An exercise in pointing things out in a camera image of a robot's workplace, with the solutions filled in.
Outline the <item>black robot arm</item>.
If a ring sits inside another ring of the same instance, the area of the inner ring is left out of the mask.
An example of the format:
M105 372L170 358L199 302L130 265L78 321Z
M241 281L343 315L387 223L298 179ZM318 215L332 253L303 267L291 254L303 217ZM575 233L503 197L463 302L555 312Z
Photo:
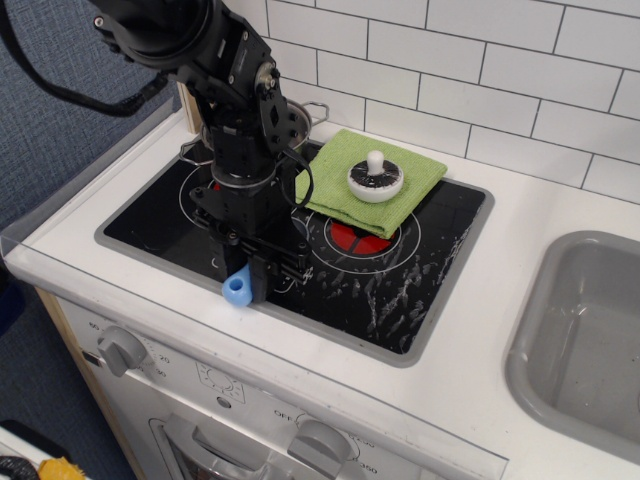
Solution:
M214 184L190 193L222 272L250 274L263 302L284 276L311 274L311 248L291 218L308 162L290 143L296 118L280 88L271 49L221 1L98 1L99 30L131 61L183 84L213 153Z

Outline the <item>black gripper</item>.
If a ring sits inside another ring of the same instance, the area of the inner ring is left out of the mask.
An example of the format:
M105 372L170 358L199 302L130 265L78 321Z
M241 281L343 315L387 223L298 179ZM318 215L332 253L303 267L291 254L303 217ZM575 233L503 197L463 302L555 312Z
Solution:
M189 191L221 278L249 264L254 303L264 302L283 278L305 283L312 275L310 244L292 219L299 207L296 176L275 172L252 184L214 177Z

